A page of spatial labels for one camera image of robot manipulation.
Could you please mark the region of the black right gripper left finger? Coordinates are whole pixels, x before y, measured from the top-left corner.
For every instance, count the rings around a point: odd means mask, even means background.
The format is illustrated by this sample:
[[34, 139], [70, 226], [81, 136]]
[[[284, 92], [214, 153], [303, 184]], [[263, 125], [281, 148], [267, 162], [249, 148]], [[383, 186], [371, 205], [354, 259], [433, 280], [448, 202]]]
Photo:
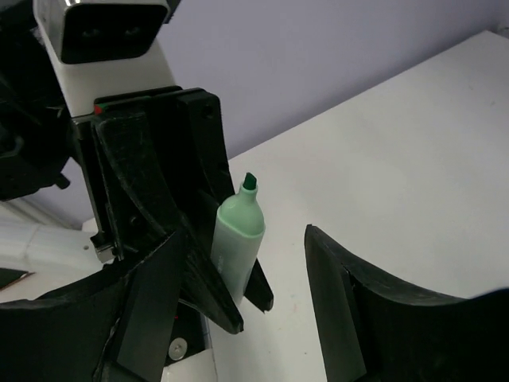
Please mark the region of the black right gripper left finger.
[[34, 300], [1, 305], [3, 381], [159, 381], [185, 268], [181, 230]]

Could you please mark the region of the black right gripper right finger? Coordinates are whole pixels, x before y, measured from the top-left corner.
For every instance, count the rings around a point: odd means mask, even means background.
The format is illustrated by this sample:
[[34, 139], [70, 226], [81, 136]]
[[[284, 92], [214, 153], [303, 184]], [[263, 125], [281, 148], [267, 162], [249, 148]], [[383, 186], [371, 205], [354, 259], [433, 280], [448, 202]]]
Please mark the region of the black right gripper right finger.
[[328, 380], [507, 380], [507, 289], [475, 298], [428, 290], [313, 225], [305, 259]]

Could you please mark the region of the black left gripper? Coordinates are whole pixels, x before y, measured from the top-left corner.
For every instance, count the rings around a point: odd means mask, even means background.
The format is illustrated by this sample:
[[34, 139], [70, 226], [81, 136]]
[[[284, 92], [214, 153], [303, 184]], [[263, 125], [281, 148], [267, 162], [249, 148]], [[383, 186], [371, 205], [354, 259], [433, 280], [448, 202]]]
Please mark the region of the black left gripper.
[[240, 333], [243, 319], [205, 254], [223, 200], [220, 99], [178, 86], [103, 97], [73, 133], [99, 228], [93, 243], [136, 264], [127, 324], [171, 330], [185, 302]]

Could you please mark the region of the clear green highlighter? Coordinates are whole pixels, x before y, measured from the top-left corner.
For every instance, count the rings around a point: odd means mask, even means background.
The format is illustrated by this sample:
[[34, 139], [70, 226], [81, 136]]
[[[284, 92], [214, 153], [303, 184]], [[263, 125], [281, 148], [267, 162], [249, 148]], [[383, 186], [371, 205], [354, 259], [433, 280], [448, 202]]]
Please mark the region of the clear green highlighter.
[[266, 229], [257, 194], [258, 180], [247, 173], [239, 191], [216, 212], [212, 263], [236, 305], [243, 300]]

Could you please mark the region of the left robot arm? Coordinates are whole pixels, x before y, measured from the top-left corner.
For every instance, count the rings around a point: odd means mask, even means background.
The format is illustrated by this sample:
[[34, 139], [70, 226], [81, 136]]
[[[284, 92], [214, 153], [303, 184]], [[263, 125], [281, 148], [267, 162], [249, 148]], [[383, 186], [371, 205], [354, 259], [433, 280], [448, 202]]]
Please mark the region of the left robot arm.
[[1, 4], [1, 198], [52, 185], [75, 159], [114, 262], [1, 307], [1, 338], [98, 336], [171, 326], [182, 301], [236, 334], [243, 319], [210, 258], [234, 192], [220, 100], [173, 83], [157, 50], [176, 1]]

